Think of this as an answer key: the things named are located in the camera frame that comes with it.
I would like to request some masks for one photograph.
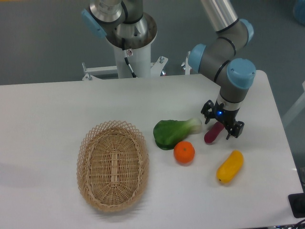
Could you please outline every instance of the white table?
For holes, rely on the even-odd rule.
[[[258,71],[237,120],[238,138],[223,131],[213,145],[203,132],[187,138],[196,150],[183,167],[172,151],[154,143],[160,120],[199,117],[219,87],[201,75],[160,79],[41,83],[0,87],[1,229],[238,229],[290,224],[287,196],[302,192],[268,79]],[[126,120],[143,132],[150,177],[142,199],[130,209],[103,214],[82,198],[76,162],[92,127]],[[232,150],[244,155],[233,182],[215,173]]]

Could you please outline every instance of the wicker basket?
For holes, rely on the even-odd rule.
[[[79,190],[99,210],[122,210],[143,194],[148,168],[141,132],[127,122],[109,121],[93,128],[81,144],[77,162]]]

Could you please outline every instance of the yellow pepper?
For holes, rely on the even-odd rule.
[[[228,159],[218,168],[216,176],[222,183],[230,182],[241,169],[244,157],[241,152],[234,150]]]

